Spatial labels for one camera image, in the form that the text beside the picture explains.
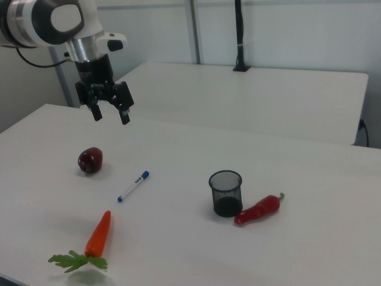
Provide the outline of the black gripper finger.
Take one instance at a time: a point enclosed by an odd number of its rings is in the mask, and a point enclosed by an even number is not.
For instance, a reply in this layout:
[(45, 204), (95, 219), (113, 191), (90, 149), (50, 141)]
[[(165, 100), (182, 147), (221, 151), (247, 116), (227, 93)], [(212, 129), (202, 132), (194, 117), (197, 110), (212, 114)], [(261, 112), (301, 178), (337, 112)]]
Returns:
[(98, 99), (92, 88), (88, 87), (82, 81), (77, 82), (75, 87), (81, 105), (86, 105), (90, 109), (96, 122), (101, 120), (102, 114), (98, 106)]
[(134, 105), (134, 101), (126, 82), (113, 85), (109, 103), (118, 110), (122, 124), (128, 124), (130, 107)]

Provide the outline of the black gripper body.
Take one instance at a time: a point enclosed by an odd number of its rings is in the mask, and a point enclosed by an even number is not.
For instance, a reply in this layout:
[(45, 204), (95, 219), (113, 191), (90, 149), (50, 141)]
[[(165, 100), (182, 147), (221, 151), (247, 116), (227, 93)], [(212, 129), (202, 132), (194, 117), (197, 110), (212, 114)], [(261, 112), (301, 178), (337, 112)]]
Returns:
[(108, 55), (75, 65), (80, 76), (75, 84), (80, 101), (108, 100), (114, 96), (114, 73)]

